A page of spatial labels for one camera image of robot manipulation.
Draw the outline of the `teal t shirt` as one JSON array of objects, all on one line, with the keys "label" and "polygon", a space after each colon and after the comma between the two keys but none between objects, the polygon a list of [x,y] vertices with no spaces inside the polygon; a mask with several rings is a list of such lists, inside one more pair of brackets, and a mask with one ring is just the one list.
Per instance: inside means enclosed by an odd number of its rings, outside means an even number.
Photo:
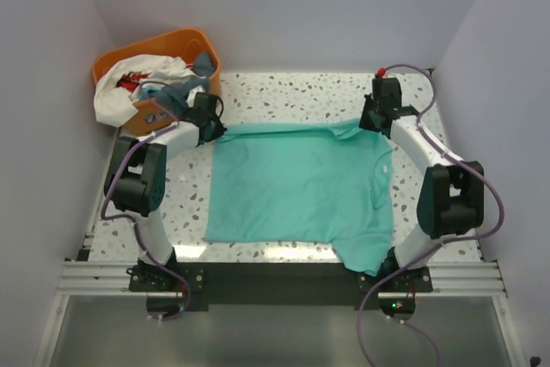
[{"label": "teal t shirt", "polygon": [[392,246],[392,152],[355,119],[241,124],[213,145],[209,242],[319,242],[377,275]]}]

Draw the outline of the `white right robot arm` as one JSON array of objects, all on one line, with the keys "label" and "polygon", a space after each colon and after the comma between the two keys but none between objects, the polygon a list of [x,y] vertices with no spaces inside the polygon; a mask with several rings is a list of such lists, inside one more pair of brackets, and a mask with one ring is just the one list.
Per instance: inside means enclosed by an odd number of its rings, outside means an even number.
[{"label": "white right robot arm", "polygon": [[380,132],[397,144],[423,174],[416,207],[417,224],[405,240],[390,248],[378,276],[401,292],[413,282],[413,271],[425,266],[447,240],[465,235],[484,220],[484,169],[466,162],[437,142],[418,121],[419,111],[402,104],[400,82],[380,70],[365,96],[359,127]]}]

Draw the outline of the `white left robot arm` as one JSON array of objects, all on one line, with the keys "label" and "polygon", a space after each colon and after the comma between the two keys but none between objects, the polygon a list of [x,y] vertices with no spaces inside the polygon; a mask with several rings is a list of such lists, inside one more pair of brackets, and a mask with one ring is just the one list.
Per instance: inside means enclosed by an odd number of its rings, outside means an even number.
[{"label": "white left robot arm", "polygon": [[139,137],[116,139],[104,182],[103,220],[125,219],[138,246],[137,263],[150,267],[148,281],[158,291],[172,290],[178,281],[177,259],[162,222],[168,160],[220,138],[223,100],[198,92],[191,107],[177,117],[163,112],[170,123]]}]

